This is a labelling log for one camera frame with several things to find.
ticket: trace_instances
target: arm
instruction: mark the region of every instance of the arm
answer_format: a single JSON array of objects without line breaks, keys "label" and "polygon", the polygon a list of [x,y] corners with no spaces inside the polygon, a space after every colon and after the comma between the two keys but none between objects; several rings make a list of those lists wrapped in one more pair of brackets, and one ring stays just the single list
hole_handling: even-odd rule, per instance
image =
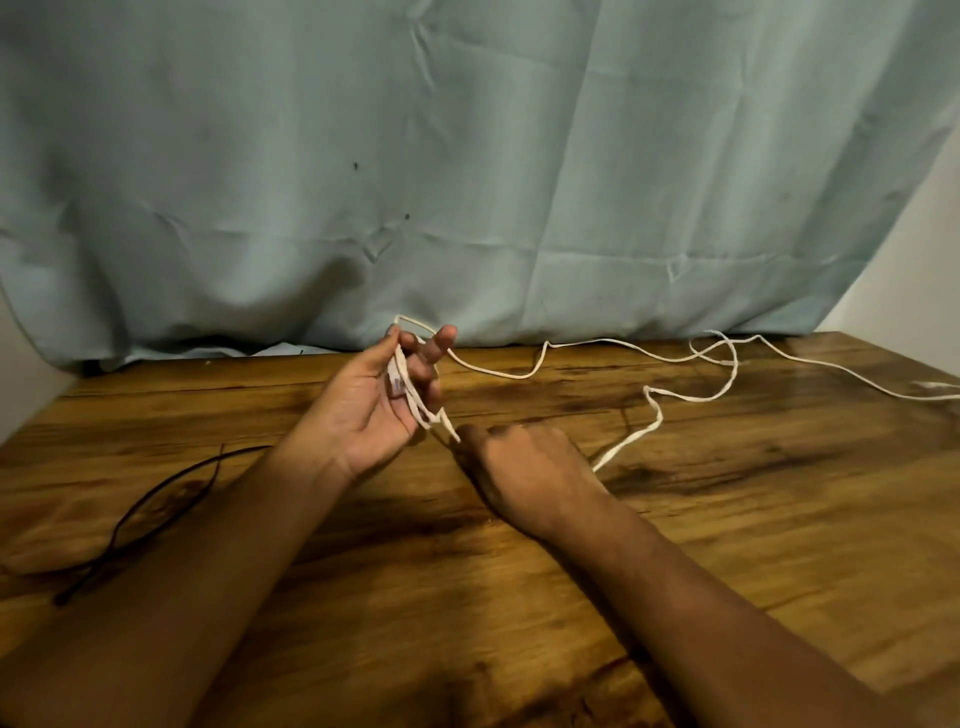
[{"label": "arm", "polygon": [[589,574],[704,726],[910,725],[610,496],[559,430],[460,434],[488,503]]},{"label": "arm", "polygon": [[453,342],[422,347],[396,328],[330,380],[294,430],[169,540],[82,598],[0,661],[0,722],[182,726],[280,575],[337,498],[417,429],[383,373],[401,342],[408,370],[439,406],[432,364]]}]

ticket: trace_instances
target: hand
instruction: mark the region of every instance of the hand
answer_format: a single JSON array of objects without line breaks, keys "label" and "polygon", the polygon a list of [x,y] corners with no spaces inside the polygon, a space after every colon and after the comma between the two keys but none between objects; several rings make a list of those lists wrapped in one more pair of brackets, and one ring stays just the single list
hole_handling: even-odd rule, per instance
[{"label": "hand", "polygon": [[436,412],[443,403],[434,364],[453,346],[457,329],[442,327],[425,344],[396,325],[377,344],[358,353],[331,379],[287,438],[285,446],[310,453],[346,486],[387,463],[410,441],[419,425],[402,394],[388,391],[387,364],[400,344],[407,372],[423,403]]},{"label": "hand", "polygon": [[556,544],[595,506],[611,500],[587,459],[556,427],[457,429],[454,454],[487,504],[519,530]]}]

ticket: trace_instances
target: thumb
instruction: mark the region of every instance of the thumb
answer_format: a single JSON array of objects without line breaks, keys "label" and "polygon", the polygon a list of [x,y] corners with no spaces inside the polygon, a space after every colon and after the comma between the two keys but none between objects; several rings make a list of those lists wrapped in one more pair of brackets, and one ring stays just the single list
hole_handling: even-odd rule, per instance
[{"label": "thumb", "polygon": [[353,358],[353,365],[365,375],[380,375],[394,357],[396,345],[400,339],[400,327],[392,324],[387,334],[369,349],[365,349]]},{"label": "thumb", "polygon": [[453,455],[468,475],[478,475],[484,470],[483,446],[490,438],[490,433],[483,427],[476,425],[460,425],[457,427],[457,436],[460,442],[454,442]]},{"label": "thumb", "polygon": [[490,433],[477,425],[460,425],[457,427],[457,435],[460,437],[458,449],[477,458],[480,457],[484,444],[490,439]]}]

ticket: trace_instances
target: wooden table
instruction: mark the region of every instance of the wooden table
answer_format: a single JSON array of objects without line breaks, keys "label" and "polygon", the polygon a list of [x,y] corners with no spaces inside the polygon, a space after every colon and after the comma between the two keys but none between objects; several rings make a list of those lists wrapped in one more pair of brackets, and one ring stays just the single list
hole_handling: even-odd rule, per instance
[{"label": "wooden table", "polygon": [[[945,379],[842,334],[784,346],[902,392],[924,392],[914,379]],[[924,725],[960,724],[960,404],[894,400],[760,345],[741,354],[746,363],[723,399],[663,400],[664,426],[624,450],[603,479],[693,558]],[[512,371],[534,355],[464,352]],[[0,650],[50,618],[51,593],[71,578],[12,573],[95,554],[167,474],[220,448],[275,443],[342,361],[140,364],[81,381],[40,413],[0,449],[8,572]],[[550,420],[589,455],[651,420],[642,384],[702,396],[727,374],[609,346],[551,352],[523,382],[442,366],[455,423]],[[226,462],[219,481],[251,462]],[[211,472],[185,486],[196,489]],[[662,725],[662,699],[679,719],[642,651],[628,653],[567,573],[493,519],[426,437],[350,494],[309,541],[197,723]]]}]

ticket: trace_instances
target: left hand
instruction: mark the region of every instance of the left hand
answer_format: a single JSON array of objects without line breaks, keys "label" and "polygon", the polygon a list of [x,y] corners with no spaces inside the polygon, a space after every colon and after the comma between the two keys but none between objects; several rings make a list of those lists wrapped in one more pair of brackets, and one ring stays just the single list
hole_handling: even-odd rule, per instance
[{"label": "left hand", "polygon": [[344,486],[387,463],[420,427],[402,394],[389,391],[386,371],[399,344],[407,355],[407,372],[423,403],[432,412],[443,399],[434,364],[453,346],[457,329],[447,325],[421,344],[396,325],[331,379],[303,416],[288,445],[321,455],[321,469]]}]

